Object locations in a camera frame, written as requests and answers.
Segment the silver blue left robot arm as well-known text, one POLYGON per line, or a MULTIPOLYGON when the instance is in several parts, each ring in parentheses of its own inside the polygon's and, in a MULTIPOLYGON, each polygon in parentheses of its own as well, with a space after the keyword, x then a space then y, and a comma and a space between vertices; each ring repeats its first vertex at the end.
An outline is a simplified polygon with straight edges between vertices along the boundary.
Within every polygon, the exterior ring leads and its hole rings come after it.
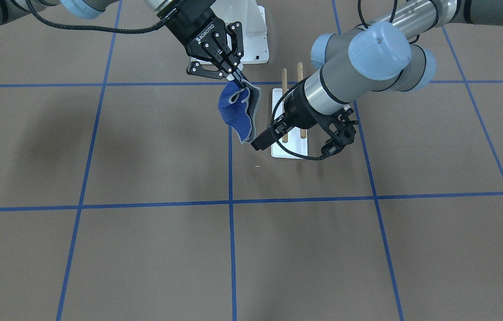
POLYGON ((503 0, 411 0, 344 34, 321 35, 311 50, 316 72, 279 101, 282 115, 272 117, 253 148, 319 125, 329 136, 321 157, 338 154, 356 134, 349 103, 370 91, 409 92, 431 81, 435 57, 410 40, 445 24, 503 26, 503 0))

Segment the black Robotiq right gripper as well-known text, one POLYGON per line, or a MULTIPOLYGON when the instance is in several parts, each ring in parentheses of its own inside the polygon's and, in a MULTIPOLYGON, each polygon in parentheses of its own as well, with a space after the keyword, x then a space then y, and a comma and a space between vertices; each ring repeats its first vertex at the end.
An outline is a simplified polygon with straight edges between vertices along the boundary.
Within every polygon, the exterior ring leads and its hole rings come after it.
POLYGON ((245 54, 241 21, 225 24, 210 4, 164 4, 162 18, 167 18, 166 27, 194 59, 186 69, 188 75, 226 78, 238 89, 250 86, 239 69, 245 54))

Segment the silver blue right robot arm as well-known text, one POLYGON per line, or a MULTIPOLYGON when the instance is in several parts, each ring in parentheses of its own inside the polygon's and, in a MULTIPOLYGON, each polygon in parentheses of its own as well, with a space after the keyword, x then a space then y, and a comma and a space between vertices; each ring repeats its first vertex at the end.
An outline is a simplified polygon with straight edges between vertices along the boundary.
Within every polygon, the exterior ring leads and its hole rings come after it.
POLYGON ((188 75, 210 79, 228 79, 237 88, 248 85, 240 67, 245 54, 242 23, 226 24, 212 9, 212 0, 148 0, 158 22, 150 27, 120 29, 95 25, 61 24, 40 13, 61 5, 83 20, 93 20, 112 4, 111 0, 0 0, 0 26, 31 15, 50 27, 74 31, 102 31, 115 34, 147 34, 166 27, 180 41, 192 59, 188 75))

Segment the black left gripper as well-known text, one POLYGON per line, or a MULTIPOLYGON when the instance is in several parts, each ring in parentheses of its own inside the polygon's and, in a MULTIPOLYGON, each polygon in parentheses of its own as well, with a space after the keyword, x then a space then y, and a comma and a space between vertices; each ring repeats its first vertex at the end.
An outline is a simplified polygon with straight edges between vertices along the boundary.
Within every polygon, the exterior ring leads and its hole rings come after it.
POLYGON ((282 138, 293 128, 308 130, 317 125, 304 89, 294 89, 284 98, 281 105, 282 114, 275 117, 274 123, 268 125, 266 130, 251 141, 251 146, 255 150, 265 150, 276 144, 276 138, 282 138))

